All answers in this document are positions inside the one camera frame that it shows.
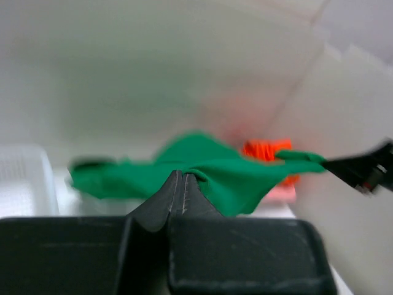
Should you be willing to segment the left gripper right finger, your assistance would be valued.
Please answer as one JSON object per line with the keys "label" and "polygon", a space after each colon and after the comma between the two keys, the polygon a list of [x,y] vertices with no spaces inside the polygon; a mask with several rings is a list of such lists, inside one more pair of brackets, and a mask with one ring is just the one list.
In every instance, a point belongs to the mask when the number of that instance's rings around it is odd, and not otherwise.
{"label": "left gripper right finger", "polygon": [[193,174],[181,175],[169,217],[215,218],[223,217],[217,208],[203,195],[198,181]]}

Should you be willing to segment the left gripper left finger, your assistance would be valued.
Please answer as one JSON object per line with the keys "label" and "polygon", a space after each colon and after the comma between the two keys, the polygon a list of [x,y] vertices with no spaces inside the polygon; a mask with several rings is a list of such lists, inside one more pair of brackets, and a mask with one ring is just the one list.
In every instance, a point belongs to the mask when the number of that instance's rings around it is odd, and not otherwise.
{"label": "left gripper left finger", "polygon": [[182,173],[172,171],[159,190],[135,210],[126,215],[130,223],[136,222],[148,232],[157,232],[164,227],[171,213],[173,203],[182,188]]}

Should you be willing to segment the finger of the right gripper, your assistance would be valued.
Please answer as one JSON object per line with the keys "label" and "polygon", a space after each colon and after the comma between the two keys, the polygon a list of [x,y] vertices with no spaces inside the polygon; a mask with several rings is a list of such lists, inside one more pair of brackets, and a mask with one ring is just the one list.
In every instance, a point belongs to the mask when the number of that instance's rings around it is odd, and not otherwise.
{"label": "finger of the right gripper", "polygon": [[328,159],[322,166],[363,195],[381,187],[392,191],[392,140],[361,154]]}

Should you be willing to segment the green t shirt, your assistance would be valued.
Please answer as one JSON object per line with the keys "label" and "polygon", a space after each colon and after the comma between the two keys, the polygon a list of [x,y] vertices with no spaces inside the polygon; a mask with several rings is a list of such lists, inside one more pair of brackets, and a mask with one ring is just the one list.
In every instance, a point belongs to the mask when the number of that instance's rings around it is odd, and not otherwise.
{"label": "green t shirt", "polygon": [[96,199],[147,200],[173,171],[196,177],[203,195],[224,216],[251,214],[274,187],[291,176],[323,173],[320,155],[283,150],[261,162],[202,132],[172,140],[152,160],[71,165],[71,186]]}

